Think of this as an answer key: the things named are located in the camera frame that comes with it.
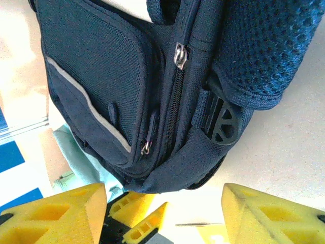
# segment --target reflective strip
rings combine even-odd
[[[97,121],[104,126],[125,148],[127,152],[131,152],[131,147],[128,144],[127,140],[121,135],[121,133],[115,129],[114,126],[112,126],[110,123],[107,122],[93,107],[90,98],[85,91],[85,89],[74,79],[72,78],[66,71],[64,71],[53,59],[50,57],[46,57],[47,61],[55,67],[57,72],[64,78],[66,79],[71,85],[73,85],[76,89],[78,89],[82,95],[85,97],[87,101],[87,105],[92,113],[92,115],[97,119]]]

